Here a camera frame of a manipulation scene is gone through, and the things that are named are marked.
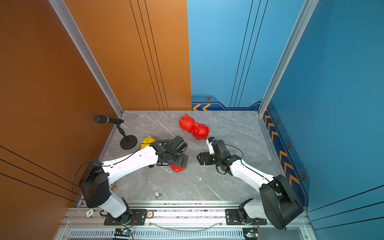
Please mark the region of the yellow piggy bank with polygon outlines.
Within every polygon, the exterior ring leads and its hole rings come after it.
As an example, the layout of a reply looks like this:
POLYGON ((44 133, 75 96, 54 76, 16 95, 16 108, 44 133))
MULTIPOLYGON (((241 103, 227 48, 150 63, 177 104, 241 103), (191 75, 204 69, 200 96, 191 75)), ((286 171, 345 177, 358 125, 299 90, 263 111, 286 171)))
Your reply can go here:
POLYGON ((154 143, 156 140, 152 137, 147 137, 141 142, 141 150, 148 147, 150 144, 154 143))

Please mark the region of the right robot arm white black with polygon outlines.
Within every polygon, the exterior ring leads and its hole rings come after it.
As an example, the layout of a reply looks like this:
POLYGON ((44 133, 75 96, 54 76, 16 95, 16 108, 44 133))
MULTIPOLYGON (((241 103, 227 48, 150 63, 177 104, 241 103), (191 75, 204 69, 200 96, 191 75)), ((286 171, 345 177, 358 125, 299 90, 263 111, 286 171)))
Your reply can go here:
POLYGON ((242 157, 231 155, 222 140, 211 137, 206 143, 209 151, 197 156, 200 165, 214 165, 218 173, 236 177, 260 194, 260 203, 250 198, 238 206, 242 224, 252 225, 258 219, 267 219, 282 230, 303 213, 304 207, 285 176, 269 175, 252 167, 242 157))

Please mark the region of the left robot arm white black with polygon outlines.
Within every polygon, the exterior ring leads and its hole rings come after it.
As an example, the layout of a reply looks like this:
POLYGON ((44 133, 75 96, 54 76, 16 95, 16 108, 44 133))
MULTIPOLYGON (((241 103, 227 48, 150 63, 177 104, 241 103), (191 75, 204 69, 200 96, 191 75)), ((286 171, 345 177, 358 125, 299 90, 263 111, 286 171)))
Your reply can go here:
POLYGON ((169 164, 180 172, 187 166, 188 156, 184 154, 188 144, 180 136, 172 140, 158 140, 132 154, 101 163, 88 162, 79 181, 84 200, 89 208, 101 208, 118 224, 128 224, 133 212, 124 198, 117 197, 110 188, 117 180, 148 166, 169 164))

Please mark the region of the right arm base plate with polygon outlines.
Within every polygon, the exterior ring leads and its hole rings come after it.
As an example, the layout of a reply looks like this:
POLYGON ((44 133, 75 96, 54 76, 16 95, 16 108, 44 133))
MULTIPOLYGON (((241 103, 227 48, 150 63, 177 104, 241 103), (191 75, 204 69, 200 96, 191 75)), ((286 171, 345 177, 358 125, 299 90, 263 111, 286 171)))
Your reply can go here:
POLYGON ((229 226, 235 225, 255 225, 255 226, 264 226, 267 225, 266 219, 250 219, 246 217, 243 218, 243 215, 240 214, 239 209, 225 209, 226 224, 229 226))

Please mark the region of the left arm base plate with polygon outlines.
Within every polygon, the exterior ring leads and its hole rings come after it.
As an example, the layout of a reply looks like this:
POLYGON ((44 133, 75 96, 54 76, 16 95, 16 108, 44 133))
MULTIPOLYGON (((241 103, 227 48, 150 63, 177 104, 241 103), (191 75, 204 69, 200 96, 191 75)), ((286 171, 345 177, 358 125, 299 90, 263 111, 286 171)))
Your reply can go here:
POLYGON ((101 213, 101 216, 105 218, 105 226, 143 226, 147 219, 147 212, 145 209, 133 209, 130 215, 123 214, 118 218, 112 217, 110 213, 101 213))

